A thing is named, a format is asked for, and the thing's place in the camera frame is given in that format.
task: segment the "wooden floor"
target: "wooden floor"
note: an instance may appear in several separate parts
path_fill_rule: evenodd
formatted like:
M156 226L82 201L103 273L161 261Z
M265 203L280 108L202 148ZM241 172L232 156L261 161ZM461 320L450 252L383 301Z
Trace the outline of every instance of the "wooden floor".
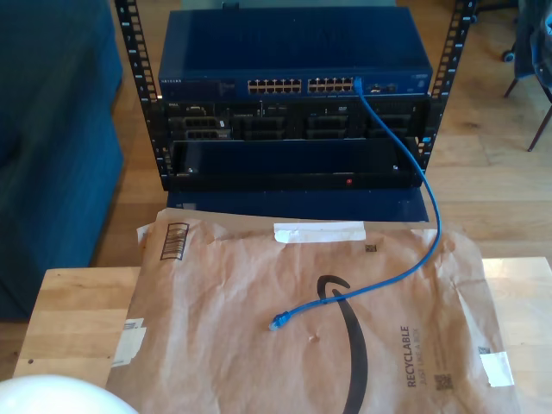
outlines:
M433 67L437 67L452 0L399 1L411 6ZM147 50L157 73L168 12L179 1L138 2ZM549 108L534 79L503 99L513 66L500 60L514 42L512 11L485 13L472 26L439 131L428 176L443 219L463 228L484 257L552 259L552 125L533 153L526 148ZM126 166L94 266L139 266L136 228L166 203L117 27L125 71L113 117ZM0 380L13 371L25 325L0 324Z

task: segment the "amazon padded envelope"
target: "amazon padded envelope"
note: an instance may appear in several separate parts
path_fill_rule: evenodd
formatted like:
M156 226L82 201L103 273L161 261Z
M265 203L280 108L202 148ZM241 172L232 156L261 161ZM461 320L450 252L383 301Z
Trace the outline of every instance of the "amazon padded envelope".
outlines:
M109 391L142 414L519 412L480 253L465 236L445 232L408 278L271 332L283 311L404 272L435 231L283 243L272 223L253 227L158 215L128 316L146 333L130 363L112 368Z

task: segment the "amazon smile logo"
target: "amazon smile logo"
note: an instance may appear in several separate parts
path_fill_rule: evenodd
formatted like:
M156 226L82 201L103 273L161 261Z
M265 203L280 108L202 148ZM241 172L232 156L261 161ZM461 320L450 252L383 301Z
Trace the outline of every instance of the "amazon smile logo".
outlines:
M326 285L335 283L336 285L350 289L350 284L342 278L332 275L324 275L318 278L317 292L320 299L326 298ZM336 298L342 296L337 289L332 289ZM361 411L362 401L366 394L368 382L368 353L366 342L362 334L361 324L354 314L353 308L347 300L338 300L337 303L345 319L347 326L348 341L351 348L351 379L348 386L347 401L343 408L343 414L357 414Z

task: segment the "white object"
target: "white object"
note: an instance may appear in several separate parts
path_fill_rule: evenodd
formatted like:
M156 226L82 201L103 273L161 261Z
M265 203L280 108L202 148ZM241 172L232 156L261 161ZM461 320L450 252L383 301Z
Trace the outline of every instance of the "white object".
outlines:
M328 243L366 240L363 222L275 223L274 238L280 243Z
M510 362L508 361L508 354L506 352L481 354L480 357L491 386L514 385L514 379L511 376Z
M80 379L29 375L0 382L2 414L138 414L134 408Z
M121 339L115 352L115 358L113 358L113 363L111 364L112 367L128 365L138 354L141 342L144 340L146 334L146 328L142 328L141 326L143 322L143 317L139 319L127 319L125 321Z

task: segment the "metal rack post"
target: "metal rack post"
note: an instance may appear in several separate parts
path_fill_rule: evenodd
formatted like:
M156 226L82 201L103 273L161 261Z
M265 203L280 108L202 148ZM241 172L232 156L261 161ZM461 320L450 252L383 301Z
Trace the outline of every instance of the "metal rack post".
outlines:
M167 119L163 104L155 89L152 67L149 63L146 41L141 28L138 5L135 0L115 0L115 6L138 98L140 99L141 110L146 120L149 139L159 169L161 184L167 190L167 179L173 171L168 151Z
M431 109L426 123L425 134L418 144L421 167L425 171L430 162L431 150L435 144L437 132L441 126L445 107L450 96L450 89L455 80L460 57L466 44L467 32L472 22L477 0L456 0L445 45L437 68L433 90L431 92Z

